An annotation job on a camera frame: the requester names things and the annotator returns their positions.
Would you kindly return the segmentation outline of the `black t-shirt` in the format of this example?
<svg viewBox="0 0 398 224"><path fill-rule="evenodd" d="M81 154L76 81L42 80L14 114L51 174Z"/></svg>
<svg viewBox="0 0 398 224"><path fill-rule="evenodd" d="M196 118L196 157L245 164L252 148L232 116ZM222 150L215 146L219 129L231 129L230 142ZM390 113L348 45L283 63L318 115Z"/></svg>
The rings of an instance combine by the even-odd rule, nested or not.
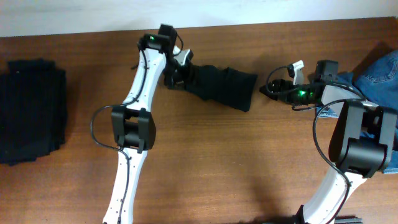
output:
<svg viewBox="0 0 398 224"><path fill-rule="evenodd" d="M247 112L258 76L231 67L193 66L193 80L184 89L203 100L214 100L236 110Z"/></svg>

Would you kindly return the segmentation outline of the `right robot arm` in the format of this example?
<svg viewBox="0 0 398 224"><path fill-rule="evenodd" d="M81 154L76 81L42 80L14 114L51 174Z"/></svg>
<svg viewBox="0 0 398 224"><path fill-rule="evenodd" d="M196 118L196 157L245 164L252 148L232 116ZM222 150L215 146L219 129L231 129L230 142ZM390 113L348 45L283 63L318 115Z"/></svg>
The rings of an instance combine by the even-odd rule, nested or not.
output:
<svg viewBox="0 0 398 224"><path fill-rule="evenodd" d="M320 60L309 84L303 82L302 61L284 68L290 80L267 79L259 91L272 100L290 104L294 111L317 109L312 134L315 146L329 165L312 198L292 217L275 218L273 223L362 223L356 216L339 212L351 194L375 173L384 171L392 159L397 113L366 99L353 86L338 81L338 62ZM324 154L317 139L321 113L331 109L338 120Z"/></svg>

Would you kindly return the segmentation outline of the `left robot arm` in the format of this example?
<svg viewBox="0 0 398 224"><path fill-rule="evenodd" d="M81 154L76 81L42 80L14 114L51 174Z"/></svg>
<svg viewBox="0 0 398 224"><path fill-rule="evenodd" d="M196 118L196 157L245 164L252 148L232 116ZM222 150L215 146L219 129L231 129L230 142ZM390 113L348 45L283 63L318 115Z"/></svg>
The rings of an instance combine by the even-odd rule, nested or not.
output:
<svg viewBox="0 0 398 224"><path fill-rule="evenodd" d="M179 38L172 26L162 24L157 34L144 34L139 39L139 62L133 84L125 100L111 111L118 168L103 218L105 224L133 222L139 176L156 137L151 107L157 83L164 76L164 84L173 88L182 86L189 78L187 68L193 53L177 47Z"/></svg>

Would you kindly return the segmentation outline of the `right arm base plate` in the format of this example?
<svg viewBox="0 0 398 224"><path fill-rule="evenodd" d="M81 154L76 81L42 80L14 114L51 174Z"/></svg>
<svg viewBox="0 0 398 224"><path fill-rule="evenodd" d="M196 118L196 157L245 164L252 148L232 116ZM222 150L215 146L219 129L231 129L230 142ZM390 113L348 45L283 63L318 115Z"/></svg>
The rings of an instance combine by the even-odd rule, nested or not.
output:
<svg viewBox="0 0 398 224"><path fill-rule="evenodd" d="M363 219L358 217L338 217L334 224L363 224Z"/></svg>

